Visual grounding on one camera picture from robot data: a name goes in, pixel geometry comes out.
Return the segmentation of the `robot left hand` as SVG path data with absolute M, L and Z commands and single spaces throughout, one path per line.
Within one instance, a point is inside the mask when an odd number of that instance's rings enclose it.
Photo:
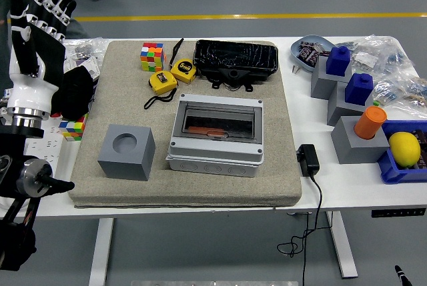
M 11 0 L 9 111 L 51 112 L 52 96 L 63 81 L 63 40 L 75 8 L 75 0 Z

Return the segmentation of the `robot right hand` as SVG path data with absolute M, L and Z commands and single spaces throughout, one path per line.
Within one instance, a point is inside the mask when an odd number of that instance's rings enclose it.
M 403 272 L 402 268 L 399 265 L 395 265 L 394 268 L 402 286 L 412 286 L 411 282 L 407 278 L 406 274 Z

